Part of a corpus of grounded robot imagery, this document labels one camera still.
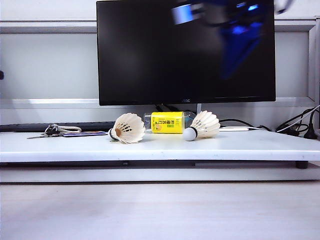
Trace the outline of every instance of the keychain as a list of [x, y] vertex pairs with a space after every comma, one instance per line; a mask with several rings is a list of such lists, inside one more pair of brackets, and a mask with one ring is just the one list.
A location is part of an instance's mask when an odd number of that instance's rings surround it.
[[59, 137], [62, 133], [80, 133], [81, 131], [81, 128], [77, 126], [59, 126], [57, 124], [50, 124], [40, 136], [32, 136], [27, 139]]

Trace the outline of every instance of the white wall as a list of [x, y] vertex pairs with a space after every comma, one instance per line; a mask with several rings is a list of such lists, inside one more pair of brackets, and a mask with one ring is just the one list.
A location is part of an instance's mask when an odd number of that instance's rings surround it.
[[[275, 0], [279, 7], [287, 0]], [[1, 20], [94, 20], [96, 0], [1, 0]], [[282, 19], [320, 15], [319, 0], [294, 0]]]
[[[95, 0], [1, 0], [1, 20], [94, 20]], [[320, 1], [296, 0], [281, 18], [308, 18], [320, 13]], [[154, 106], [99, 107], [97, 42], [94, 33], [1, 34], [1, 124], [34, 122], [114, 121], [126, 112], [154, 111]], [[278, 31], [275, 103], [203, 104], [220, 119], [238, 118], [271, 128], [316, 103], [308, 99], [309, 44], [307, 30]], [[33, 104], [31, 100], [62, 99], [62, 104]], [[192, 109], [192, 105], [180, 105]]]

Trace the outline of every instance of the shuttlecock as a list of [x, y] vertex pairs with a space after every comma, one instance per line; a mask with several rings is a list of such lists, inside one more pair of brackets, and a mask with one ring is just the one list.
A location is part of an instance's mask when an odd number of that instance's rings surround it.
[[190, 127], [183, 131], [183, 139], [192, 141], [196, 138], [212, 138], [219, 133], [220, 123], [210, 111], [202, 111], [192, 121]]
[[108, 134], [112, 140], [119, 140], [125, 144], [137, 143], [145, 135], [144, 125], [141, 117], [137, 114], [126, 113], [116, 119]]

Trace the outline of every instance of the monitor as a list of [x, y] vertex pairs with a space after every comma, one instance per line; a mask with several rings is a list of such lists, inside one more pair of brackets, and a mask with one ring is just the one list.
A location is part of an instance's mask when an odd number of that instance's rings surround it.
[[99, 104], [275, 101], [273, 0], [96, 3]]

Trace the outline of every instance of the white shelf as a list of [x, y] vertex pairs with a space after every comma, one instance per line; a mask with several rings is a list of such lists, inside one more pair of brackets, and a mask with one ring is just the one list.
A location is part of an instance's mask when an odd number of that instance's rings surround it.
[[[309, 31], [316, 25], [316, 18], [276, 19], [275, 31]], [[61, 34], [97, 33], [96, 20], [45, 20], [45, 21], [0, 21], [2, 34]]]
[[216, 138], [184, 141], [181, 134], [146, 133], [142, 142], [122, 144], [107, 135], [47, 137], [38, 132], [2, 132], [1, 162], [240, 160], [320, 161], [320, 141], [264, 130], [220, 132]]

